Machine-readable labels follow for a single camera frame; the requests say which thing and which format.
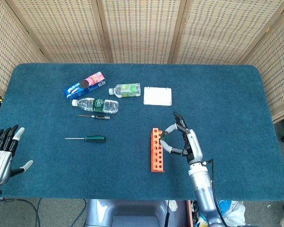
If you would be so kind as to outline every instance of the blue tablecloth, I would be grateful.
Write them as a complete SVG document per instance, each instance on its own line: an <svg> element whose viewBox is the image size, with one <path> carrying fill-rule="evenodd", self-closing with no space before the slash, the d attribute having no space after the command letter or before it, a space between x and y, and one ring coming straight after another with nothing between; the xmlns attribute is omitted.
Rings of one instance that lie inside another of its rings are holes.
<svg viewBox="0 0 284 227"><path fill-rule="evenodd" d="M73 107L63 88L101 71L107 84L84 97L112 99L111 120ZM108 94L116 84L140 83L140 97ZM172 106L143 104L143 87L172 88ZM215 160L219 199L283 200L284 163L256 68L249 65L57 64L18 65L0 111L0 128L25 127L14 168L24 174L2 187L6 196L95 199L194 199L186 159L164 153L164 173L151 172L151 130L180 113L199 139L204 160ZM65 137L105 135L105 143ZM181 133L168 139L183 147Z"/></svg>

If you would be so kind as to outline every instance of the white card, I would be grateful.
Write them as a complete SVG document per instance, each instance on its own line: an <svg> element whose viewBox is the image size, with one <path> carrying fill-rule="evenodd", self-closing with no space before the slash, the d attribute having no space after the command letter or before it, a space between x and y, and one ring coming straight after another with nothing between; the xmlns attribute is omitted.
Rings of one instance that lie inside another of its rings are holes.
<svg viewBox="0 0 284 227"><path fill-rule="evenodd" d="M145 87L145 105L171 105L171 88L168 87Z"/></svg>

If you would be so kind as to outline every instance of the water bottle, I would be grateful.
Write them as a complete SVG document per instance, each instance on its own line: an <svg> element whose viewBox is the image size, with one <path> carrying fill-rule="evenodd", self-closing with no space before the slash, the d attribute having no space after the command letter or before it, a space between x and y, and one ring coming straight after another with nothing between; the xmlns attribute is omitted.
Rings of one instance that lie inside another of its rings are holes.
<svg viewBox="0 0 284 227"><path fill-rule="evenodd" d="M118 98L141 95L140 84L117 84L115 88L110 88L108 91L110 95L115 95Z"/></svg>
<svg viewBox="0 0 284 227"><path fill-rule="evenodd" d="M115 114L118 111L119 103L113 100L104 100L100 98L73 99L71 104L78 106L83 110Z"/></svg>

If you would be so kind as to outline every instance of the blue package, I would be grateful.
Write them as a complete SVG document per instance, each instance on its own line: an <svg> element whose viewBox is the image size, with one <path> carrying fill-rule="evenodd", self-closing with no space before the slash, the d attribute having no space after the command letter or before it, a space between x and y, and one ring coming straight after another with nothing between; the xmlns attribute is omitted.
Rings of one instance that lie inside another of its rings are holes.
<svg viewBox="0 0 284 227"><path fill-rule="evenodd" d="M97 72L70 87L66 87L63 91L65 97L71 101L105 84L106 79L101 72Z"/></svg>
<svg viewBox="0 0 284 227"><path fill-rule="evenodd" d="M218 203L222 215L224 215L225 212L231 207L231 200L219 200ZM206 221L205 216L201 212L199 213L199 215L204 221Z"/></svg>

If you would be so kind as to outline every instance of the green bottle label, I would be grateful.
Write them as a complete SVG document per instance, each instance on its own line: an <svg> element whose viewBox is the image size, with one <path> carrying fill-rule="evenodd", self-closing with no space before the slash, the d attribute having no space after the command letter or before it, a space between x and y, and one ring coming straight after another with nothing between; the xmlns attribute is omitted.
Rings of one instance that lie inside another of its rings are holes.
<svg viewBox="0 0 284 227"><path fill-rule="evenodd" d="M93 111L94 112L104 112L104 99L95 98L93 101Z"/></svg>
<svg viewBox="0 0 284 227"><path fill-rule="evenodd" d="M132 97L136 96L137 87L136 84L121 84L121 96Z"/></svg>

